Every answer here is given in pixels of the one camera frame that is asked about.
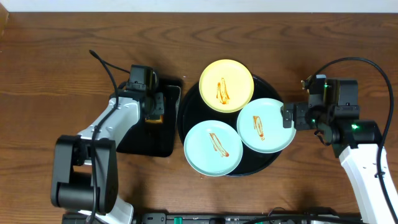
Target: green connector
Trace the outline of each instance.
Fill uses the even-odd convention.
[[[182,217],[175,217],[174,224],[182,224]]]

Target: yellow plate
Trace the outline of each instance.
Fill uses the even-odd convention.
[[[231,113],[242,109],[254,91],[250,71],[234,60],[218,60],[205,68],[199,80],[203,101],[213,110]]]

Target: wood grain surface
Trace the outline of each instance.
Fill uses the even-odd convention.
[[[1,223],[60,223],[64,210],[50,203],[55,141],[91,124],[112,92],[89,49],[126,69],[143,64],[179,77],[183,94],[209,63],[239,60],[284,101],[306,100],[300,80],[323,64],[366,57],[386,71],[398,96],[393,14],[12,13],[0,42]],[[127,79],[113,72],[118,83]],[[343,62],[325,73],[358,79],[361,118],[384,128],[388,92],[375,69]],[[395,117],[386,141],[395,182],[397,144]],[[201,177],[178,135],[170,157],[118,154],[118,169],[120,196],[142,212],[265,214],[276,206],[359,212],[339,160],[312,131],[297,133],[270,167],[247,177]]]

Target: white wall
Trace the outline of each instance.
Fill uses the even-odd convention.
[[[398,0],[0,0],[10,12],[398,12]]]

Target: black tray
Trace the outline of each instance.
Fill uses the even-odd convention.
[[[251,101],[260,98],[272,98],[282,102],[282,99],[270,84],[255,75],[253,75],[253,80],[254,93]],[[211,109],[200,96],[199,83],[195,84],[188,91],[178,111],[177,128],[182,144],[184,144],[185,137],[189,130],[202,121],[222,121],[236,130],[236,120],[239,112],[240,110],[234,113],[220,113]],[[234,171],[227,174],[228,176],[255,174],[269,166],[281,153],[281,151],[279,151],[272,154],[264,154],[251,150],[243,142],[242,144],[242,160]]]
[[[167,157],[173,152],[182,82],[178,79],[160,78],[157,90],[165,98],[164,122],[149,124],[141,118],[123,137],[117,152],[156,157]]]

